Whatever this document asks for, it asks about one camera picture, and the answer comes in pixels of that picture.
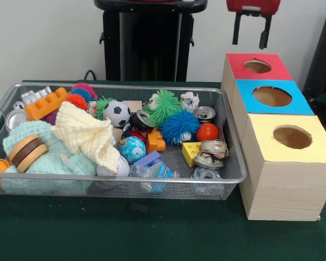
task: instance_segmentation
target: white wall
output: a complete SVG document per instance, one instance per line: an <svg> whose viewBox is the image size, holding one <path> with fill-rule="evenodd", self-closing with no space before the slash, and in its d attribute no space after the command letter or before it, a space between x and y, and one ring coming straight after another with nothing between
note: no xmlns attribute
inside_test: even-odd
<svg viewBox="0 0 326 261"><path fill-rule="evenodd" d="M195 14L187 80L221 81L226 52L273 52L303 87L325 16L326 0L281 1L261 51L264 19L243 17L233 46L235 14L224 0L209 0ZM92 0L0 0L0 96L23 79L81 79L88 69L104 79L102 30L102 11Z"/></svg>

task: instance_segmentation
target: black cable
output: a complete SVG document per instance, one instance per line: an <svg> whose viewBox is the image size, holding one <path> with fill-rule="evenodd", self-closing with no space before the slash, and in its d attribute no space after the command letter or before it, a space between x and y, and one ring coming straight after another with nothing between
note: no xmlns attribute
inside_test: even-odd
<svg viewBox="0 0 326 261"><path fill-rule="evenodd" d="M93 76L93 80L97 80L97 77L96 77L95 73L94 73L92 70L88 70L88 71L87 71L87 73L86 73L85 77L83 78L83 80L87 80L87 77L88 77L88 75L89 75L90 73L91 73L92 76Z"/></svg>

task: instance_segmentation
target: wire mesh basket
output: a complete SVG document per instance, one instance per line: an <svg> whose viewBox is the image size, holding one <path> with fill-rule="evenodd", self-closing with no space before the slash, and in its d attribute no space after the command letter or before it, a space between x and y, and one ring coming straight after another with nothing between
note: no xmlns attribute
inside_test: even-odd
<svg viewBox="0 0 326 261"><path fill-rule="evenodd" d="M12 86L0 101L0 158L6 158L2 141L8 135L4 118L12 110L20 95L30 90L37 92L46 86L52 91L64 87L70 91L72 84L21 83ZM99 97L112 97L117 100L148 101L151 94L159 89L168 89L180 97L191 88L170 88L154 86L92 85ZM236 134L234 120L226 96L219 89L193 88L200 99L199 105L213 107L216 111L214 124L221 128L229 146L229 157L219 170L223 179L191 178L195 167L190 168L181 152L181 146L171 145L161 153L161 160L179 178L140 178L140 177L100 177L78 175L54 175L31 173L0 173L2 189L0 195L41 195L41 196L88 196L120 198L169 198L186 200L225 200L242 182L246 166L240 143ZM148 189L158 184L160 192Z"/></svg>

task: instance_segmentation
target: orange lego block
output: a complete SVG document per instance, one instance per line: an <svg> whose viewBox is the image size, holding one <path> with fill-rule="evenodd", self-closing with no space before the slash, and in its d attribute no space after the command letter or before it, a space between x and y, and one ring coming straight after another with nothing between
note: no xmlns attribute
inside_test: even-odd
<svg viewBox="0 0 326 261"><path fill-rule="evenodd" d="M146 140L147 154L150 154L151 152L154 151L164 151L165 147L166 145L163 136L157 129L153 129L151 133L147 134L147 140Z"/></svg>
<svg viewBox="0 0 326 261"><path fill-rule="evenodd" d="M59 109L61 103L68 98L69 94L63 87L60 87L55 92L48 94L45 98L41 98L37 102L27 105L25 107L28 115L27 120L38 121L54 110Z"/></svg>

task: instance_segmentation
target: wooden box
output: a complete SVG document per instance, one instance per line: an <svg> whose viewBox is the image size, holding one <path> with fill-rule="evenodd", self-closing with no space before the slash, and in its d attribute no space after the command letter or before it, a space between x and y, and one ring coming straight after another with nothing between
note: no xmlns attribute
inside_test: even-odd
<svg viewBox="0 0 326 261"><path fill-rule="evenodd" d="M248 113L314 115L292 80L236 80L231 110L240 142Z"/></svg>
<svg viewBox="0 0 326 261"><path fill-rule="evenodd" d="M249 220L318 219L326 202L326 132L317 116L249 114L242 149Z"/></svg>
<svg viewBox="0 0 326 261"><path fill-rule="evenodd" d="M221 89L225 91L229 104L236 80L292 80L284 63L276 54L226 54Z"/></svg>

